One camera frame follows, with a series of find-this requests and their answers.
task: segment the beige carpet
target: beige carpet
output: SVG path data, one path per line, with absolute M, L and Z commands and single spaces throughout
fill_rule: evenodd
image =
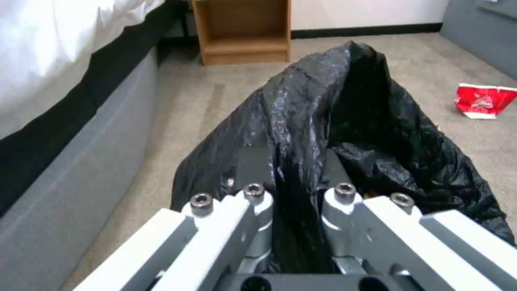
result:
M 460 82 L 517 87 L 517 81 L 438 34 L 293 40 L 292 61 L 350 39 L 386 54 L 391 76 L 472 158 L 515 232 L 517 106 L 510 105 L 495 121 L 479 121 L 458 114 L 453 100 Z M 158 209 L 169 206 L 181 160 L 251 92 L 286 66 L 203 67 L 194 51 L 171 53 L 160 67 L 156 119 L 142 168 L 63 290 L 73 289 Z

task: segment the wooden bookshelf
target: wooden bookshelf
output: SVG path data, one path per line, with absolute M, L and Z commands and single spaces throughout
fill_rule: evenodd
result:
M 203 65 L 289 62 L 291 0 L 192 1 Z

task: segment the red crumpled cup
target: red crumpled cup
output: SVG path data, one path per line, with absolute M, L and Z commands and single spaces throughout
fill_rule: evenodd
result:
M 495 119 L 517 97 L 517 89 L 460 84 L 456 107 L 472 119 Z

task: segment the bolt head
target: bolt head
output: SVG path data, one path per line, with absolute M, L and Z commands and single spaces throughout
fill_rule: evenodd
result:
M 334 187 L 334 197 L 337 201 L 344 204 L 351 204 L 354 202 L 357 190 L 350 183 L 338 183 Z
M 393 193 L 390 196 L 390 200 L 395 203 L 398 207 L 404 210 L 407 214 L 411 214 L 415 201 L 406 194 Z
M 198 193 L 190 198 L 190 208 L 192 214 L 206 216 L 214 210 L 214 199 L 210 194 Z
M 244 198 L 251 204 L 257 205 L 264 201 L 264 187 L 258 183 L 248 184 L 242 189 Z

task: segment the plastic bag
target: plastic bag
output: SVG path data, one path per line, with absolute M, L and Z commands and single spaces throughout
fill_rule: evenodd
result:
M 172 209 L 195 193 L 230 192 L 240 150 L 269 149 L 273 194 L 269 272 L 334 272 L 321 228 L 326 150 L 337 154 L 360 193 L 403 192 L 424 213 L 459 209 L 514 244 L 488 184 L 470 159 L 389 75 L 384 55 L 345 45 L 302 58 L 271 78 L 179 165 Z

